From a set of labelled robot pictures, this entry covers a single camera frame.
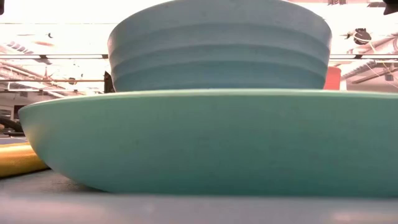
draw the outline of red object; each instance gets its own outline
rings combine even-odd
[[[337,67],[328,67],[326,75],[324,90],[339,90],[340,89],[341,69]]]

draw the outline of gray table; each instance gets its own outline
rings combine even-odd
[[[0,223],[391,224],[398,199],[113,195],[52,170],[0,180]]]

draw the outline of yellow object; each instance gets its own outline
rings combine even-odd
[[[46,168],[29,143],[0,145],[0,178]]]

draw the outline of turquoise bowl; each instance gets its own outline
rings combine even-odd
[[[396,197],[398,95],[169,90],[29,105],[52,169],[117,193]]]
[[[322,89],[331,30],[280,0],[179,0],[138,12],[112,31],[117,91]]]

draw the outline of stacked bowl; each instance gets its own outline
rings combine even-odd
[[[397,195],[398,96],[321,90],[330,39],[285,1],[166,2],[111,33],[123,93],[26,106],[21,122],[52,169],[109,192]]]

